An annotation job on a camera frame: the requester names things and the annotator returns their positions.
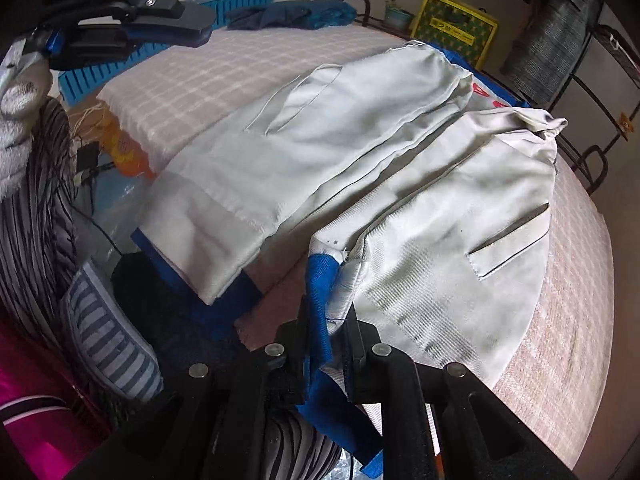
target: pink checkered bedsheet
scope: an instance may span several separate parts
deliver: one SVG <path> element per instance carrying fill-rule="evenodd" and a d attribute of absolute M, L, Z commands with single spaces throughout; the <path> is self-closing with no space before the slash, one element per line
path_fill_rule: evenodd
<path fill-rule="evenodd" d="M 161 170 L 204 128 L 301 72 L 382 52 L 402 41 L 370 29 L 217 30 L 206 46 L 173 47 L 113 79 L 98 96 Z M 550 254 L 540 300 L 495 393 L 568 466 L 598 409 L 613 329 L 609 232 L 559 158 Z M 249 348 L 296 316 L 305 258 L 237 323 Z"/>

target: striped fabric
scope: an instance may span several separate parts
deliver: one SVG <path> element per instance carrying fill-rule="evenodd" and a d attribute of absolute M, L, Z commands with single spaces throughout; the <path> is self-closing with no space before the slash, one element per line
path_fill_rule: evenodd
<path fill-rule="evenodd" d="M 124 316 L 89 260 L 65 297 L 66 327 L 86 368 L 104 387 L 147 402 L 162 390 L 156 355 Z"/>
<path fill-rule="evenodd" d="M 320 480 L 340 460 L 342 448 L 298 412 L 269 413 L 264 431 L 264 480 Z"/>
<path fill-rule="evenodd" d="M 0 308 L 33 338 L 63 346 L 58 303 L 76 273 L 69 124 L 49 99 L 20 189 L 0 203 Z"/>

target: pink fabric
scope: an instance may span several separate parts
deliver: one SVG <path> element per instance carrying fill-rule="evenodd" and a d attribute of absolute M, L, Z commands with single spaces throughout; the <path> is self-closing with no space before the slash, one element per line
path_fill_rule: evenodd
<path fill-rule="evenodd" d="M 51 396 L 71 407 L 79 397 L 55 370 L 51 355 L 0 323 L 0 408 L 27 396 Z M 4 427 L 40 480 L 61 480 L 100 444 L 100 432 L 80 423 L 71 410 L 8 420 Z"/>

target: blue fabric trim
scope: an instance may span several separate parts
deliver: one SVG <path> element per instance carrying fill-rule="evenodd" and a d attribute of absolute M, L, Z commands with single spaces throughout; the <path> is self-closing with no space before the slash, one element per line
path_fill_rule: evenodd
<path fill-rule="evenodd" d="M 328 254 L 312 254 L 306 262 L 306 302 L 309 312 L 309 356 L 311 372 L 332 358 L 331 341 L 324 314 L 340 264 Z"/>
<path fill-rule="evenodd" d="M 131 239 L 153 263 L 160 278 L 183 298 L 188 317 L 203 327 L 212 341 L 235 334 L 234 321 L 250 311 L 262 299 L 260 290 L 243 271 L 222 296 L 212 305 L 208 305 L 156 251 L 140 229 L 133 232 Z"/>
<path fill-rule="evenodd" d="M 442 48 L 435 43 L 428 43 L 429 46 L 433 48 L 437 48 L 444 56 L 453 64 L 461 66 L 462 68 L 466 68 L 469 72 L 473 73 L 474 77 L 480 80 L 485 86 L 487 86 L 494 94 L 496 94 L 500 99 L 507 102 L 511 106 L 515 106 L 517 108 L 531 108 L 531 105 L 526 101 L 521 101 L 516 96 L 512 95 L 506 88 L 500 86 L 493 79 L 485 76 L 483 73 L 478 72 L 475 68 L 473 68 L 469 63 L 460 56 L 457 52 L 452 50 L 447 50 L 446 48 Z"/>
<path fill-rule="evenodd" d="M 313 373 L 309 399 L 297 409 L 316 430 L 366 464 L 361 469 L 364 474 L 370 478 L 382 474 L 382 437 L 378 430 L 322 370 Z"/>
<path fill-rule="evenodd" d="M 378 454 L 373 457 L 373 460 L 369 462 L 367 465 L 364 465 L 360 468 L 365 475 L 369 478 L 378 478 L 384 472 L 383 462 L 382 462 L 382 450 L 378 452 Z"/>

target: jacket pocket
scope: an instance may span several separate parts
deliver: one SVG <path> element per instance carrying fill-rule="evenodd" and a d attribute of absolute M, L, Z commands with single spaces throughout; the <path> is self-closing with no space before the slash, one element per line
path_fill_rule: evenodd
<path fill-rule="evenodd" d="M 501 231 L 487 240 L 467 257 L 479 278 L 485 278 L 494 270 L 518 256 L 548 233 L 551 211 L 544 204 L 532 212 L 532 218 L 526 217 L 513 226 Z"/>
<path fill-rule="evenodd" d="M 244 130 L 258 135 L 281 130 L 334 82 L 341 71 L 340 65 L 322 64 L 308 75 L 295 78 L 269 98 Z"/>

